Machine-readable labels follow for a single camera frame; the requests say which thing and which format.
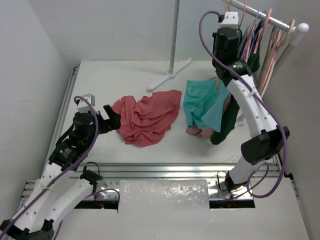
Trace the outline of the salmon red t-shirt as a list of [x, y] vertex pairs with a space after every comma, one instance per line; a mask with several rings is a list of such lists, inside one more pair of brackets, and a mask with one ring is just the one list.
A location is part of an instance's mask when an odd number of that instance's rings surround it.
[[117, 132], [127, 145], [148, 147], [159, 143], [179, 115], [182, 92], [158, 91], [136, 101], [132, 95], [123, 96], [111, 107], [120, 115]]

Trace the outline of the wooden clothes hanger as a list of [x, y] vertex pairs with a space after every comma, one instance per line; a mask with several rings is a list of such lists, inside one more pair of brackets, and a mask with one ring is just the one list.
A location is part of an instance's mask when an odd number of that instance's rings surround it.
[[220, 83], [221, 83], [221, 80], [219, 77], [216, 78], [216, 89], [218, 90], [220, 88]]

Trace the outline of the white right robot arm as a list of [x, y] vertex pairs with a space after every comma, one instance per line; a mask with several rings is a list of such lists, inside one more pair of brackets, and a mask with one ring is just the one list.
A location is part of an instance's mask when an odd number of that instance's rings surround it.
[[212, 64], [216, 74], [229, 90], [247, 122], [251, 138], [241, 145], [241, 157], [224, 180], [228, 192], [245, 186], [249, 177], [278, 154], [283, 147], [282, 137], [290, 131], [280, 127], [262, 106], [248, 64], [237, 57], [239, 36], [230, 27], [221, 27], [213, 33]]

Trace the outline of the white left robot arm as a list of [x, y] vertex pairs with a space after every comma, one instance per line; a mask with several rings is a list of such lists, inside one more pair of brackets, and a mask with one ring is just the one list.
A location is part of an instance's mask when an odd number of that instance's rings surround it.
[[27, 201], [12, 219], [1, 223], [1, 236], [15, 240], [52, 240], [64, 217], [83, 199], [109, 190], [99, 172], [84, 167], [76, 182], [59, 196], [61, 187], [88, 156], [98, 135], [120, 128], [121, 116], [109, 105], [103, 108], [108, 119], [103, 119], [92, 107], [75, 113]]

